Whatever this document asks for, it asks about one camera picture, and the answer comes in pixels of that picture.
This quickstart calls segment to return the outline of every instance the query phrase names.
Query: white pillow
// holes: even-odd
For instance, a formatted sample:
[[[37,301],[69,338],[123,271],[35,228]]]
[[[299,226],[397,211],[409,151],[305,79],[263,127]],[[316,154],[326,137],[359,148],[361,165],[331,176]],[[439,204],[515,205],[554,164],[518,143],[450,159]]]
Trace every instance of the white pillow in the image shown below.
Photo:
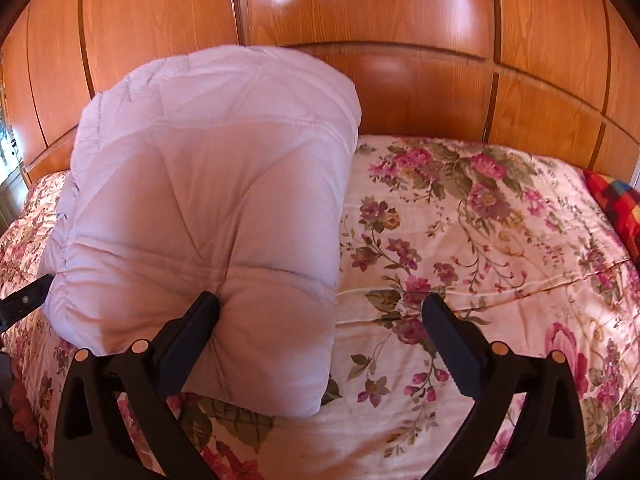
[[[53,328],[121,352],[209,290],[221,317],[185,391],[315,413],[359,123],[348,78],[278,48],[157,60],[97,95],[40,269]]]

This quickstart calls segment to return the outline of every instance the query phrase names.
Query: pink floral pattern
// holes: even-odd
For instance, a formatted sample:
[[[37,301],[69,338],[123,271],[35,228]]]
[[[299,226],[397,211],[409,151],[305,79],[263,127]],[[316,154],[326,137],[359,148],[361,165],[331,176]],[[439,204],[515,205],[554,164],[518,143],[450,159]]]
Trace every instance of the pink floral pattern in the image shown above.
[[[587,357],[577,351],[575,335],[561,323],[553,323],[545,333],[545,354],[559,350],[566,356],[569,368],[574,376],[578,396],[583,396],[589,387],[587,380]]]
[[[360,139],[351,175],[322,408],[292,423],[193,394],[168,399],[210,468],[222,480],[421,478],[469,407],[420,320],[422,300],[437,292],[488,340],[564,352],[593,477],[640,407],[640,278],[581,174],[497,146],[381,136]],[[63,181],[32,187],[0,238],[2,296],[34,278]],[[75,349],[40,311],[4,343],[51,457]],[[120,409],[142,462],[159,470],[125,397]],[[480,472],[501,459],[521,409],[515,399]]]

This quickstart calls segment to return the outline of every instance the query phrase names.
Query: black clamp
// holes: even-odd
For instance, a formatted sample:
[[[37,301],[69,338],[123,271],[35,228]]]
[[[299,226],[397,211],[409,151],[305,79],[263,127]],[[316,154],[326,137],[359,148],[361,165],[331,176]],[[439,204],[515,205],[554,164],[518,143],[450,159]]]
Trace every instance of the black clamp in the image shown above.
[[[56,480],[218,480],[164,399],[178,394],[218,322],[216,297],[203,292],[153,341],[138,340],[122,354],[76,352],[56,423]],[[162,471],[142,465],[116,402],[126,392]]]
[[[53,276],[45,274],[0,301],[0,334],[44,303]]]
[[[476,403],[422,480],[584,480],[586,443],[566,357],[514,354],[459,320],[437,294],[425,298],[422,323],[460,392]],[[475,476],[509,409],[526,392],[511,441],[496,468]]]

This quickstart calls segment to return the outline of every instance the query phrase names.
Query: wooden wall panel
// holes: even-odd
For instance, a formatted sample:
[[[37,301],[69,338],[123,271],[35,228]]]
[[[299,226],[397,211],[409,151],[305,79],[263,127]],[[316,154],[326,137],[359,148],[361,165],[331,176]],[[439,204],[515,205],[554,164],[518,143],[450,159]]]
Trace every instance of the wooden wall panel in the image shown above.
[[[607,0],[611,30],[611,83],[607,115],[640,140],[640,46]]]
[[[8,122],[14,130],[20,156],[32,162],[47,146],[42,136],[31,95],[27,60],[27,20],[29,7],[15,22],[2,46],[2,76]]]
[[[27,168],[27,175],[32,182],[56,171],[68,170],[71,167],[71,152],[76,140],[76,128],[60,137],[46,152],[42,153]]]
[[[604,106],[607,27],[602,0],[500,0],[501,62]]]
[[[247,0],[252,44],[384,41],[491,57],[492,0]]]
[[[31,89],[47,144],[78,124],[89,102],[78,29],[78,0],[32,0]]]
[[[411,49],[303,48],[351,78],[361,134],[482,139],[492,72]]]
[[[555,156],[586,168],[600,122],[573,98],[503,73],[489,142]]]
[[[231,0],[82,0],[95,91],[159,57],[237,43]]]
[[[639,153],[637,142],[620,128],[607,124],[593,171],[629,182],[636,168]]]

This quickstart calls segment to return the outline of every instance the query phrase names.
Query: wood grain panel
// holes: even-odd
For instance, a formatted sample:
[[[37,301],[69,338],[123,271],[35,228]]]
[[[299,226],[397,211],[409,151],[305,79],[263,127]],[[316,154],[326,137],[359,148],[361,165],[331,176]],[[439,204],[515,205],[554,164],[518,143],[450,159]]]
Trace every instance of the wood grain panel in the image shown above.
[[[231,0],[82,0],[95,91],[160,57],[237,43]]]
[[[489,142],[555,156],[586,168],[598,139],[600,122],[574,98],[503,73]]]
[[[490,57],[492,0],[247,0],[253,44],[380,41]]]
[[[361,134],[481,140],[492,72],[412,48],[302,48],[346,74],[362,106]]]
[[[640,47],[607,0],[611,30],[611,83],[607,115],[640,140]]]
[[[620,128],[607,124],[593,171],[629,182],[639,153],[637,142]]]
[[[40,126],[52,144],[80,120],[89,102],[84,76],[78,0],[32,0],[29,70]]]
[[[47,147],[42,136],[31,94],[27,58],[27,21],[29,7],[15,22],[2,46],[2,76],[7,119],[14,131],[20,157],[31,163]]]
[[[602,110],[608,59],[602,0],[500,0],[500,6],[501,62]]]
[[[75,140],[76,128],[72,128],[30,164],[27,168],[29,179],[36,182],[50,173],[68,170]]]

